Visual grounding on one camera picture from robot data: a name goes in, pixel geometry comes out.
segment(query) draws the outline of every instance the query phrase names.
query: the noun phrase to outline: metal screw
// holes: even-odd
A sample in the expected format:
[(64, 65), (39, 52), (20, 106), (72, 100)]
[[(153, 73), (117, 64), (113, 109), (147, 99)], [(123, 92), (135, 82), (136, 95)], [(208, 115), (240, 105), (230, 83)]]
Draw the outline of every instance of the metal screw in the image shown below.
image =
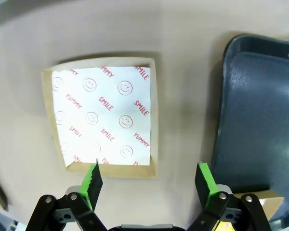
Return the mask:
[(252, 202), (252, 198), (250, 196), (245, 197), (245, 200), (247, 200), (248, 202)]
[(71, 195), (71, 199), (72, 199), (73, 201), (76, 200), (76, 199), (77, 199), (77, 195), (76, 195), (76, 194)]
[(219, 196), (222, 200), (225, 200), (227, 198), (226, 194), (225, 193), (220, 193), (220, 196)]
[(48, 196), (45, 200), (46, 203), (49, 203), (50, 201), (52, 201), (52, 198), (50, 196)]

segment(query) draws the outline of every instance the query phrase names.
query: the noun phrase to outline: yellow object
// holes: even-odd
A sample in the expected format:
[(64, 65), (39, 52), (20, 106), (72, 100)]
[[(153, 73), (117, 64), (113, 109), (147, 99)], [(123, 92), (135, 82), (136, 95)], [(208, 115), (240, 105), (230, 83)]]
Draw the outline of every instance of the yellow object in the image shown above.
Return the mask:
[(234, 228), (232, 227), (232, 224), (230, 222), (223, 222), (221, 221), (217, 228), (216, 231), (235, 231)]

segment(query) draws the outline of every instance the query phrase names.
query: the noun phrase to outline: dark blue plastic tray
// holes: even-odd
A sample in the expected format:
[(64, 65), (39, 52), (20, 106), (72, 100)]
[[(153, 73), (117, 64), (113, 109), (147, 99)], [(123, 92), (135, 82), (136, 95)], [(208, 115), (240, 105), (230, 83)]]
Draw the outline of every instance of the dark blue plastic tray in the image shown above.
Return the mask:
[(223, 91), (212, 160), (233, 192), (272, 189), (289, 210), (289, 42), (237, 36), (223, 58)]

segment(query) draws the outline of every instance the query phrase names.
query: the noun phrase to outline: cardboard box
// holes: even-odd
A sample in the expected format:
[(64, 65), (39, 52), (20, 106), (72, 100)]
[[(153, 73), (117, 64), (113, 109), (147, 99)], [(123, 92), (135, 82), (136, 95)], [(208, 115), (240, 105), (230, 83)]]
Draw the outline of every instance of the cardboard box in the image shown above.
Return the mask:
[[(270, 220), (278, 208), (284, 201), (284, 198), (278, 195), (276, 192), (271, 190), (261, 191), (261, 192), (252, 192), (255, 194), (263, 207), (266, 218)], [(234, 196), (241, 198), (244, 193), (235, 193)]]
[[(155, 62), (151, 58), (139, 57), (106, 57), (69, 62), (59, 64), (41, 73), (44, 101), (47, 114), (50, 120), (52, 135), (58, 154), (63, 162), (63, 155), (60, 147), (55, 114), (53, 111), (53, 91), (52, 91), (52, 72), (72, 69), (83, 69), (103, 66), (146, 66), (150, 68), (151, 78), (151, 143), (150, 143), (150, 165), (149, 166), (128, 166), (128, 165), (100, 165), (100, 171), (104, 177), (118, 178), (151, 178), (156, 176), (158, 167), (158, 99)], [(68, 167), (67, 171), (86, 173), (89, 163), (74, 162)]]

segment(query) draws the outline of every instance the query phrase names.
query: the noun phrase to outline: red smiley face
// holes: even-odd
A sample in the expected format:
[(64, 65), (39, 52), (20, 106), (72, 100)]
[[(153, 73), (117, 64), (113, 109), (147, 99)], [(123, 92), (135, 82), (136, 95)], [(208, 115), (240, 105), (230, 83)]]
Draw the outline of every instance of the red smiley face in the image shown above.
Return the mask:
[(61, 145), (61, 151), (62, 151), (62, 154), (63, 155), (66, 155), (69, 151), (69, 144), (66, 142), (66, 143), (63, 143)]
[(56, 118), (56, 124), (61, 125), (66, 119), (66, 114), (63, 111), (58, 111), (55, 115), (55, 118)]
[(63, 80), (60, 77), (52, 79), (53, 90), (58, 91), (63, 86)]
[(86, 121), (87, 123), (92, 124), (92, 125), (96, 124), (98, 122), (97, 114), (94, 112), (88, 112), (86, 114)]
[(101, 146), (98, 143), (91, 143), (91, 150), (93, 153), (99, 153), (101, 151)]
[(128, 115), (123, 115), (119, 119), (119, 124), (123, 128), (130, 128), (131, 126), (133, 126), (133, 120)]
[(133, 155), (133, 149), (130, 146), (125, 145), (121, 147), (120, 154), (124, 158), (130, 157), (131, 155)]
[(83, 81), (83, 88), (88, 92), (94, 91), (96, 89), (96, 82), (94, 79), (87, 78)]
[(133, 91), (133, 85), (129, 81), (121, 81), (118, 85), (118, 91), (121, 95), (129, 95)]

